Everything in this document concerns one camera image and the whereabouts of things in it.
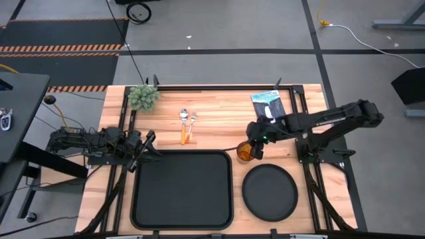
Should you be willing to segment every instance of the black tray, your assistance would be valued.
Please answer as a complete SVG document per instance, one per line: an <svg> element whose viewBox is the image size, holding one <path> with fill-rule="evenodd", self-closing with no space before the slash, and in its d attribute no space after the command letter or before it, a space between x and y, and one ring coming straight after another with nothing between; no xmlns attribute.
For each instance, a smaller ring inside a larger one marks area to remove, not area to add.
<svg viewBox="0 0 425 239"><path fill-rule="evenodd" d="M131 223L143 230L222 230L233 220L232 161L222 150L161 150L135 173Z"/></svg>

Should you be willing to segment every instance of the gray floor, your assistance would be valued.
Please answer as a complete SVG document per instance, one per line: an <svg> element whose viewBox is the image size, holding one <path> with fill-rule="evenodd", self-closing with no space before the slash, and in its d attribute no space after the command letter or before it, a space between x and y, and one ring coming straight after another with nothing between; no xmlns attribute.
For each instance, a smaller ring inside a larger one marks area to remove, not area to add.
<svg viewBox="0 0 425 239"><path fill-rule="evenodd" d="M0 0L0 25L5 24L18 1ZM425 32L376 31L373 19L399 19L416 0L328 0L322 18L350 27L363 41L379 48L425 48ZM308 1L313 20L320 0ZM112 1L116 17L125 9ZM161 0L149 2L153 16L146 25L130 25L127 39L133 50L214 48L312 48L303 7L298 0ZM27 0L18 19L82 19L110 17L103 0ZM362 49L343 29L319 29L321 48ZM405 55L425 66L425 55ZM390 82L411 66L383 55L325 55L325 65L337 105L368 99L375 102L385 120L375 129L359 129L347 135L357 154L352 164L369 231L425 235L423 119L406 119L404 105ZM322 84L314 55L216 54L135 56L144 77L158 75L162 84L282 83ZM114 84L137 84L139 78L129 56L120 56ZM102 97L101 93L85 93ZM56 94L68 117L84 127L97 128L102 102L70 94ZM85 108L78 108L83 103ZM60 127L58 117L41 108L37 115ZM44 148L51 128L34 120L25 140ZM24 190L14 198L0 232L28 225L16 219ZM37 193L31 210L39 222L78 214L81 195ZM76 220L64 220L6 238L46 238L67 235Z"/></svg>

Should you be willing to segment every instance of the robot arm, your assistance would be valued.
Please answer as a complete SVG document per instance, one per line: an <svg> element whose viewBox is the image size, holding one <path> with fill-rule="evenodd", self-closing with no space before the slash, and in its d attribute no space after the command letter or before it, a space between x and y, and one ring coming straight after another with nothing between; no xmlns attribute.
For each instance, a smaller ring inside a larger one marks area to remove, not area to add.
<svg viewBox="0 0 425 239"><path fill-rule="evenodd" d="M358 127L376 127L384 119L374 103L359 100L344 106L325 110L314 114L296 113L276 119L270 123L265 117L257 122L248 124L246 134L252 146L251 156L261 159L264 144L275 143L279 140L308 136L308 151L315 153L327 144ZM335 123L333 127L323 133L311 133L311 129L321 125Z"/></svg>
<svg viewBox="0 0 425 239"><path fill-rule="evenodd" d="M140 131L122 131L117 127L108 127L93 134L83 129L62 127L51 133L47 150L57 153L61 149L76 147L87 149L85 156L125 159L127 170L132 173L139 161L147 157L145 150L161 155L152 145L156 138L155 132L149 130L145 142L142 142L140 136Z"/></svg>

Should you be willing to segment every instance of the book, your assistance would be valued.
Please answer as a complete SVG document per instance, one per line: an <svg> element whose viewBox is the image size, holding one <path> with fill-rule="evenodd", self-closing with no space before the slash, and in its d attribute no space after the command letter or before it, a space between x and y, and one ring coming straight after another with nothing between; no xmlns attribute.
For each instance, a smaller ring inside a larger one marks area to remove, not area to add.
<svg viewBox="0 0 425 239"><path fill-rule="evenodd" d="M266 116L274 123L275 119L285 115L284 105L278 90L251 95L257 117Z"/></svg>

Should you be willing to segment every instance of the small succulent plant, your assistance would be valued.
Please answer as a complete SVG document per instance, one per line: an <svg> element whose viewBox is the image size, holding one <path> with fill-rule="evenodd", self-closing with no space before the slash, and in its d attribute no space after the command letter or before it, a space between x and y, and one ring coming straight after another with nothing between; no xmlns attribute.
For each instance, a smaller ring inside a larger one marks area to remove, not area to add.
<svg viewBox="0 0 425 239"><path fill-rule="evenodd" d="M128 100L133 110L141 110L150 112L153 110L155 101L159 99L157 88L148 86L147 84L130 88Z"/></svg>

